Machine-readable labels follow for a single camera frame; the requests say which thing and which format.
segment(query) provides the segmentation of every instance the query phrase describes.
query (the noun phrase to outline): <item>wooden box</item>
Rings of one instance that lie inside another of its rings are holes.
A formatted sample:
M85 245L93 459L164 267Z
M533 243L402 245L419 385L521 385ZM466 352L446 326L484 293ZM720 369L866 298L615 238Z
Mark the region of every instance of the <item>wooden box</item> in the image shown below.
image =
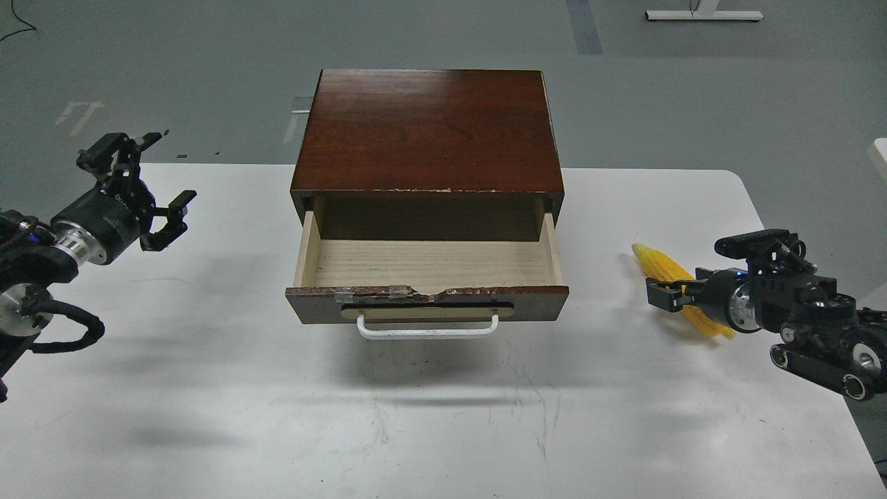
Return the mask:
M291 192L303 323L553 321L569 293L538 71L324 70Z

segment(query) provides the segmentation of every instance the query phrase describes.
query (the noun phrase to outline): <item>black cable sleeve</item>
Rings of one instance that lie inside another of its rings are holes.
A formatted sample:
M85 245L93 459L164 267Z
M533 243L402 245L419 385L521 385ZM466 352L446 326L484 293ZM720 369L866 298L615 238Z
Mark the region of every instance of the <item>black cable sleeve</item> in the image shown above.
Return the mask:
M82 308L57 300L40 300L27 310L28 314L55 313L64 315L71 321L86 326L83 337L75 341L57 341L52 343L34 343L29 350L34 353L76 352L87 346L94 345L105 335L105 323L95 315Z

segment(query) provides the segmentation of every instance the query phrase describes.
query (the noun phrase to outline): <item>corn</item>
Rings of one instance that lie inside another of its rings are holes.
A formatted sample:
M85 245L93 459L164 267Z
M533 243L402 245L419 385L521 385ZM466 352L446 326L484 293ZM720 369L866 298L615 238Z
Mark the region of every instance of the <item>corn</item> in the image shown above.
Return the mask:
M635 242L632 245L632 251L634 251L634 256L638 258L640 268L643 269L647 277L657 281L693 279L689 272L676 264L674 260L667 257L662 251L652 249L639 242ZM723 335L726 338L733 338L736 336L735 331L709 319L705 312L697 307L685 306L680 312L707 337Z

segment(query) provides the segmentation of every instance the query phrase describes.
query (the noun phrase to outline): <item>cable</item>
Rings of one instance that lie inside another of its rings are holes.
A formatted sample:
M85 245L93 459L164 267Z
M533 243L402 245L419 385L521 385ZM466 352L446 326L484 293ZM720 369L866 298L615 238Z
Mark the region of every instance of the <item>cable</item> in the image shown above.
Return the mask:
M10 8L10 10L12 10L12 15L15 16L15 19L19 20L19 22L22 24L27 24L29 26L29 28L20 29L18 31L13 31L9 35L5 35L3 38L0 38L0 42L5 40L6 38L9 38L12 35L17 35L18 33L24 33L26 31L36 31L37 30L37 26L34 26L33 24L27 22L26 20L23 20L21 17L19 17L19 15L17 13L15 13L15 0L10 0L9 8Z
M79 306L59 302L52 299L37 298L35 301L23 300L21 311L28 315L35 313L57 313L64 315L71 321L86 326L83 337L75 341L34 343L28 350L34 353L63 353L76 352L87 346L94 345L105 334L105 323L95 315L86 312Z

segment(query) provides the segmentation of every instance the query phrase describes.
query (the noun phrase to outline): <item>metal handle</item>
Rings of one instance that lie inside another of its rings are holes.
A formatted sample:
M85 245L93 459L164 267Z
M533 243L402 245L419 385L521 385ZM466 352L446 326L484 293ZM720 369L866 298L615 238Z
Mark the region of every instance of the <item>metal handle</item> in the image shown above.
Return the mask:
M484 329L380 329L366 328L364 313L357 316L357 330L366 339L468 339L491 335L498 327L498 312L490 317L490 326Z

